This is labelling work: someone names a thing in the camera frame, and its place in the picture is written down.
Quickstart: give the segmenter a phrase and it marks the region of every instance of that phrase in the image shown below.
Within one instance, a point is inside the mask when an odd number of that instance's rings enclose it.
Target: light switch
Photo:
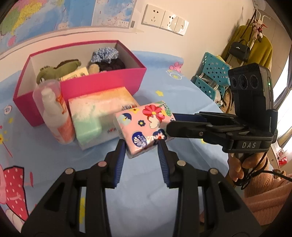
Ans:
[[[179,17],[174,32],[180,35],[185,35],[188,26],[189,22]]]
[[[161,8],[147,4],[145,13],[143,16],[142,24],[160,27],[164,13],[165,13],[165,10],[162,10]]]

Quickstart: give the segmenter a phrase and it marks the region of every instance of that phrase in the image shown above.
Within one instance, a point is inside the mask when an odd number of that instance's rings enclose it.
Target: pink box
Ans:
[[[81,67],[87,67],[93,52],[107,46],[119,51],[119,58],[126,69],[62,81],[61,89],[67,105],[68,99],[117,87],[124,86],[131,95],[138,91],[146,67],[118,40],[86,41],[45,49],[28,57],[13,96],[14,103],[30,125],[38,126],[44,122],[32,98],[39,70],[46,65],[56,67],[60,62],[69,59],[78,59],[82,63]]]

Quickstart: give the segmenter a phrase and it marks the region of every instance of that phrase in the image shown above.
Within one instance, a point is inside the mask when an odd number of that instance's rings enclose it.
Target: hand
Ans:
[[[261,158],[263,157],[264,153],[255,153],[252,156],[245,159],[243,164],[241,164],[241,161],[235,156],[235,154],[228,154],[228,166],[229,166],[229,176],[230,178],[236,182],[238,179],[243,179],[244,173],[242,168],[245,169],[251,169],[254,168]],[[266,158],[263,159],[261,164],[256,168],[256,170],[260,170],[264,167],[266,163]]]

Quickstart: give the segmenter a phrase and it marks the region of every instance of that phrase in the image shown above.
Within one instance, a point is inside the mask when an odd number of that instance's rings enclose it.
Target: bed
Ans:
[[[140,51],[134,54],[147,67],[140,89],[134,95],[140,105],[164,100],[174,113],[220,112],[180,72],[181,58]],[[0,204],[18,230],[66,168],[87,169],[103,160],[118,142],[114,139],[82,151],[76,140],[67,146],[60,145],[45,125],[31,127],[12,101],[19,75],[20,71],[0,82]],[[227,154],[218,145],[187,138],[175,138],[167,145],[195,168],[216,167],[223,175],[228,172]],[[84,192],[81,230],[84,230]],[[112,236],[172,236],[177,194],[176,189],[168,189],[163,182],[156,149],[133,159],[125,157],[120,183],[116,189],[106,190]]]

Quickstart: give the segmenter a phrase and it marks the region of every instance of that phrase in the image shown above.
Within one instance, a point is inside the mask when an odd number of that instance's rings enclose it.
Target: spray bottle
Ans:
[[[75,139],[75,131],[68,108],[57,80],[46,80],[33,92],[33,99],[43,120],[56,140],[69,144]]]

